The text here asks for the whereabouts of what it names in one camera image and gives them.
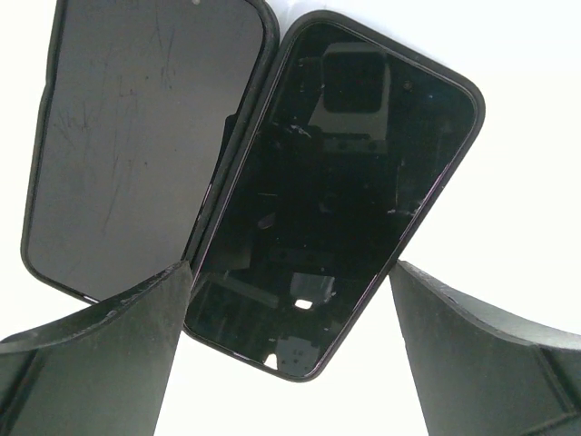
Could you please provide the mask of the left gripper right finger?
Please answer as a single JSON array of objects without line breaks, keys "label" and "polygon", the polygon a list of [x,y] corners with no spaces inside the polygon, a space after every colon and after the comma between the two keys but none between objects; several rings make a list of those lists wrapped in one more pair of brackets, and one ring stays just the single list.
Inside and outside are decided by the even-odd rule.
[{"label": "left gripper right finger", "polygon": [[482,302],[407,262],[389,279],[429,434],[579,434],[579,335]]}]

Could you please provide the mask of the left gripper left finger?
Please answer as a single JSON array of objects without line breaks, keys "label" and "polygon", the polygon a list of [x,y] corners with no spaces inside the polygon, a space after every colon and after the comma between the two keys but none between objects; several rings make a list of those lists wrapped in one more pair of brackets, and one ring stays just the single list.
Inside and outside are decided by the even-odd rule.
[{"label": "left gripper left finger", "polygon": [[1,341],[4,435],[152,435],[190,300],[187,262]]}]

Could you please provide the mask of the black phone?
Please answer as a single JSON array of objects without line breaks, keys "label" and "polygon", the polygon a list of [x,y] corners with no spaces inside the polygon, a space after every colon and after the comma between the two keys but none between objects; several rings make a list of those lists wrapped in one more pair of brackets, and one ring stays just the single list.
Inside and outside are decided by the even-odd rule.
[{"label": "black phone", "polygon": [[222,148],[279,42],[263,1],[60,1],[21,242],[101,301],[184,256]]},{"label": "black phone", "polygon": [[303,15],[222,191],[186,333],[284,380],[317,377],[485,111],[451,68],[343,14]]}]

